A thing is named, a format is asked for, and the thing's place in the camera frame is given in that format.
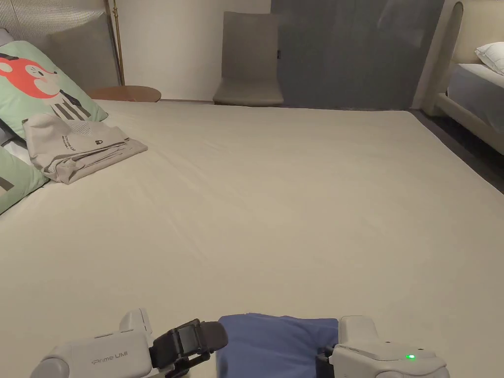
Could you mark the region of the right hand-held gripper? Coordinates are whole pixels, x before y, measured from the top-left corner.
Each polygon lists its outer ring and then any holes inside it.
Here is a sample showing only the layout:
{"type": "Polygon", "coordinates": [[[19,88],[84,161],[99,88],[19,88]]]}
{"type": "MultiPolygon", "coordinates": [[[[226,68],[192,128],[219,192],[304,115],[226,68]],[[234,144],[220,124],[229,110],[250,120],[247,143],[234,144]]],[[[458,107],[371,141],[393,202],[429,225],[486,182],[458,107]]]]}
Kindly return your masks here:
{"type": "Polygon", "coordinates": [[[319,349],[318,378],[448,378],[446,362],[435,352],[378,336],[374,321],[363,315],[338,321],[338,342],[319,349]]]}

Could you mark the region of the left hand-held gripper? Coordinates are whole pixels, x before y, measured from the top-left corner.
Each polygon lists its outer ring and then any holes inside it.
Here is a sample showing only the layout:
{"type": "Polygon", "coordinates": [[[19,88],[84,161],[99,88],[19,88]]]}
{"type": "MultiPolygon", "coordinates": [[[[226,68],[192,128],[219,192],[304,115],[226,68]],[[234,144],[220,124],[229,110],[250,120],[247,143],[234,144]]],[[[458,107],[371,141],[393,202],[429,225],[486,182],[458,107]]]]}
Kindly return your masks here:
{"type": "Polygon", "coordinates": [[[219,321],[194,319],[157,338],[147,311],[127,312],[117,332],[55,347],[31,373],[33,378],[181,378],[228,345],[219,321]]]}

